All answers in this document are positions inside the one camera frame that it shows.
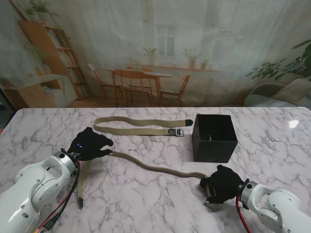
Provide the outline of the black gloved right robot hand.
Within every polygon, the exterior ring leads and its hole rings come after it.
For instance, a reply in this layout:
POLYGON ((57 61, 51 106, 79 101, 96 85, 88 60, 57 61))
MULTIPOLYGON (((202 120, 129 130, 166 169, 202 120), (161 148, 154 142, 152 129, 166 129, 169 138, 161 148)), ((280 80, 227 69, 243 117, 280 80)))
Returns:
POLYGON ((206 202, 216 204, 223 204, 235 198, 239 193, 239 187, 243 185, 244 181, 240 176, 223 165, 218 165, 217 171, 200 180, 200 187, 207 192, 206 202))

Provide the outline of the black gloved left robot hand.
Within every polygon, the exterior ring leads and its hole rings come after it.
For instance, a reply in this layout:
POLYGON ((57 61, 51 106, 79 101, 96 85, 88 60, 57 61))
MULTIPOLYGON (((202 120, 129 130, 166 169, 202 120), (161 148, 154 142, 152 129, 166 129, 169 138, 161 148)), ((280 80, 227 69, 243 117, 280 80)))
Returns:
POLYGON ((86 127, 74 138, 68 153, 78 153, 80 154, 80 161, 90 161, 112 153, 110 149, 102 150, 104 146, 113 146, 113 141, 94 132, 91 127, 86 127))

